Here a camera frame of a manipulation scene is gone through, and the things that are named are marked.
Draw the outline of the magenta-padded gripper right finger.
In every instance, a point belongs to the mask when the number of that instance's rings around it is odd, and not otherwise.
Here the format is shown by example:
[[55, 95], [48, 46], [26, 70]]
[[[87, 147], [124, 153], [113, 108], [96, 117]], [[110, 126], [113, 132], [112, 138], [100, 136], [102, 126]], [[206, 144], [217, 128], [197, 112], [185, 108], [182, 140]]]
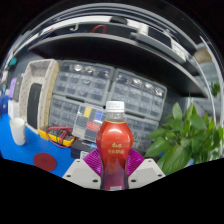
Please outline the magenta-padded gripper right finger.
[[152, 158], [144, 159], [131, 149], [126, 160], [126, 176], [128, 188], [135, 189], [157, 181], [165, 174]]

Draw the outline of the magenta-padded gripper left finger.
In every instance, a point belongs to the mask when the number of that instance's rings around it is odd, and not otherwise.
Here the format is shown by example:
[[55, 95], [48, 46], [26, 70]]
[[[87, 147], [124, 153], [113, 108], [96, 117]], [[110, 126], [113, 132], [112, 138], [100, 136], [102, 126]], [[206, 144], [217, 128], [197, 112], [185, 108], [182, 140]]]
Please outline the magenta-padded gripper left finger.
[[63, 178], [78, 186], [99, 190], [102, 184], [102, 174], [102, 161], [98, 150], [94, 149], [83, 159], [76, 159]]

